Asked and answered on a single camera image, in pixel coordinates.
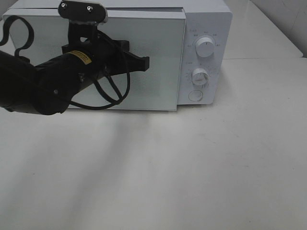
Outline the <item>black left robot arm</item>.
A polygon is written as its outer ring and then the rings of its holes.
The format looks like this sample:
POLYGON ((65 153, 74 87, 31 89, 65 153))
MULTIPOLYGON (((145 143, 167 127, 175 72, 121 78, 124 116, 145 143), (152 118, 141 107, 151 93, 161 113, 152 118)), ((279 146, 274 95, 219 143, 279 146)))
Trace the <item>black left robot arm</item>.
POLYGON ((121 92, 113 76, 149 69, 149 57, 130 52, 126 40, 113 40, 96 25, 70 23, 68 43, 62 54, 32 65, 20 55, 0 54, 0 106, 9 112, 54 115, 70 105, 101 111, 119 105, 127 98, 130 84, 121 92), (75 102, 74 96, 93 85, 106 105, 75 102))

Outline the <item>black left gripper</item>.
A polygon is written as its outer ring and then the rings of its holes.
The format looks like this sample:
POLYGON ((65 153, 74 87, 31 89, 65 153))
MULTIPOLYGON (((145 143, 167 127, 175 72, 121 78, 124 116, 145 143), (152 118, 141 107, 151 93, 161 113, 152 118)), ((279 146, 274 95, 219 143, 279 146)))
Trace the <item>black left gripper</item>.
POLYGON ((150 57, 130 54, 130 42, 113 40, 95 24, 69 23, 68 44, 62 47, 61 78, 64 81, 97 81, 102 76, 145 72, 150 57))

